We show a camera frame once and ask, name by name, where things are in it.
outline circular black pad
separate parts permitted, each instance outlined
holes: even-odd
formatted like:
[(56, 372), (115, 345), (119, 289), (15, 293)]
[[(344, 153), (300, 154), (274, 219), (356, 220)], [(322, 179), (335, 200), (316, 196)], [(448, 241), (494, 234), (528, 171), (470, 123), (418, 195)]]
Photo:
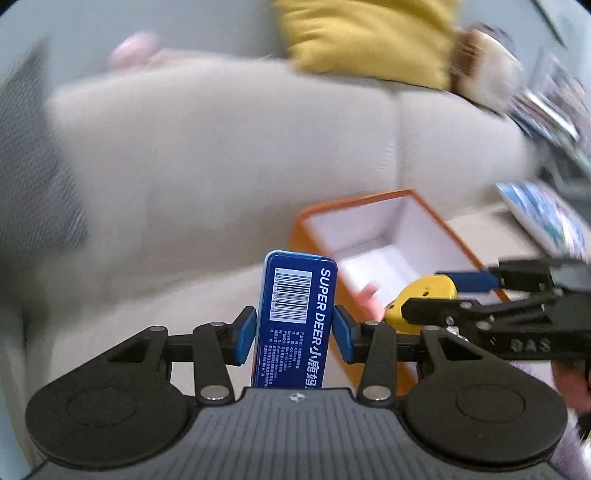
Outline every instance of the circular black pad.
[(129, 465), (163, 450), (187, 424), (187, 401), (167, 381), (106, 372), (84, 381), (66, 375), (27, 405), (29, 434), (53, 461), (79, 469)]
[(407, 395), (418, 439), (461, 462), (525, 465), (552, 453), (566, 427), (560, 396), (500, 361), (449, 362)]

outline sofa armrest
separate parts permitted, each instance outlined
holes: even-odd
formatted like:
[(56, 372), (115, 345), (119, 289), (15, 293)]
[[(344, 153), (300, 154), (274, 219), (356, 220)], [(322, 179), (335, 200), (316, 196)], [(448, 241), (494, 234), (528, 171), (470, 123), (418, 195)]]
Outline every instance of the sofa armrest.
[(22, 478), (7, 473), (28, 473), (23, 470), (38, 462), (24, 421), (28, 396), (22, 309), (11, 290), (0, 278), (0, 464), (11, 467), (10, 472), (0, 473), (2, 479)]

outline beige sofa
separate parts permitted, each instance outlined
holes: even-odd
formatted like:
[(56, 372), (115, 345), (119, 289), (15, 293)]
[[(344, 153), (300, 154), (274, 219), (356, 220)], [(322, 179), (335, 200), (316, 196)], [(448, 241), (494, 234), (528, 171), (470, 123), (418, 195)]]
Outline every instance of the beige sofa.
[[(4, 290), (0, 375), (28, 459), (32, 393), (147, 326), (188, 333), (257, 305), (262, 259), (307, 205), (410, 187), (483, 262), (537, 252), (493, 189), (534, 175), (534, 146), (449, 93), (203, 58), (66, 86), (48, 111), (90, 236)], [(250, 361), (229, 368), (240, 392)], [(193, 392), (190, 365), (173, 383)], [(334, 356), (324, 384), (348, 385)]]

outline orange box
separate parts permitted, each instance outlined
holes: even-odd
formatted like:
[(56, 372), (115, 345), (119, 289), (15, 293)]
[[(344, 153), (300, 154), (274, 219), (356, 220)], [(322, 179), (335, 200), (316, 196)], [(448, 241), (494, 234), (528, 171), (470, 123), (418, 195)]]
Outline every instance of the orange box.
[[(368, 312), (355, 295), (369, 282), (385, 308), (410, 282), (436, 271), (471, 270), (482, 264), (443, 219), (413, 190), (337, 200), (309, 207), (297, 216), (290, 249), (336, 260), (339, 277), (335, 303), (358, 322)], [(503, 292), (475, 296), (482, 303), (506, 300)], [(337, 351), (331, 339), (331, 348)], [(363, 365), (343, 363), (358, 385)], [(415, 373), (398, 366), (398, 393), (416, 383)]]

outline yellow cushion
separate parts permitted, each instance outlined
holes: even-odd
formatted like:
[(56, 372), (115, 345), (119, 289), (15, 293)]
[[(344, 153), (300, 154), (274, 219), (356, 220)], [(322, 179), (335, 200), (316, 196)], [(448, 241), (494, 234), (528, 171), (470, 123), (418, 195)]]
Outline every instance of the yellow cushion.
[(449, 88), (459, 0), (276, 0), (295, 66)]

